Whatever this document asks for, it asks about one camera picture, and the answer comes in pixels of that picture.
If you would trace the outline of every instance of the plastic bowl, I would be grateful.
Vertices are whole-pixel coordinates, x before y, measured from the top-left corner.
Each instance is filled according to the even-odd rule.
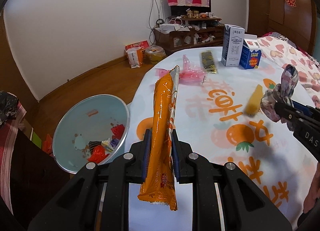
[[[88,161],[83,148],[89,141],[112,139],[111,128],[124,125],[124,133],[114,151],[101,163],[113,161],[124,153],[130,114],[120,98],[102,94],[74,105],[61,119],[53,136],[52,150],[57,164],[66,172],[77,173]]]

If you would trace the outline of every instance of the wooden wardrobe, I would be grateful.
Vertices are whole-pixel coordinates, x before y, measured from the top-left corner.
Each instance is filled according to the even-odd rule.
[[[249,0],[248,34],[278,32],[311,55],[316,22],[313,0]]]

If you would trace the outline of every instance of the pink blanket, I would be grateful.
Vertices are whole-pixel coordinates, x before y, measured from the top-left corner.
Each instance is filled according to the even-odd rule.
[[[262,59],[269,59],[282,68],[287,64],[296,67],[300,84],[312,98],[315,106],[320,108],[320,69],[315,63],[287,42],[275,37],[262,37],[258,42],[263,50]]]

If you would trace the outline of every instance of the orange plastic wrapper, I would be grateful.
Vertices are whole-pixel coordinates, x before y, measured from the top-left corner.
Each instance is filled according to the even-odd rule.
[[[177,210],[171,160],[172,129],[179,84],[179,66],[160,78],[153,96],[153,126],[148,172],[138,199]]]

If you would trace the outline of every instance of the tablecloth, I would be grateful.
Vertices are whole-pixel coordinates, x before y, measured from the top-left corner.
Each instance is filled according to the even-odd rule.
[[[145,74],[131,104],[126,151],[132,143],[140,141],[137,135],[139,123],[153,116],[154,86],[159,78],[155,68],[172,69],[175,65],[182,68],[184,54],[200,65],[200,52],[204,50],[212,50],[213,56],[220,61],[222,47],[182,50]],[[261,59],[257,69],[224,67],[221,62],[217,62],[217,68],[218,73],[207,74],[202,84],[179,84],[174,123],[178,138],[211,162],[235,162],[296,228],[316,170],[316,160],[293,137],[286,124],[274,123],[261,112],[254,118],[243,114],[256,86],[262,85],[263,91],[274,87],[280,82],[283,69],[268,59]],[[300,83],[292,99],[314,107]],[[170,211],[165,205],[139,201],[139,189],[140,185],[130,184],[131,231],[192,230],[191,184],[175,184],[177,211]]]

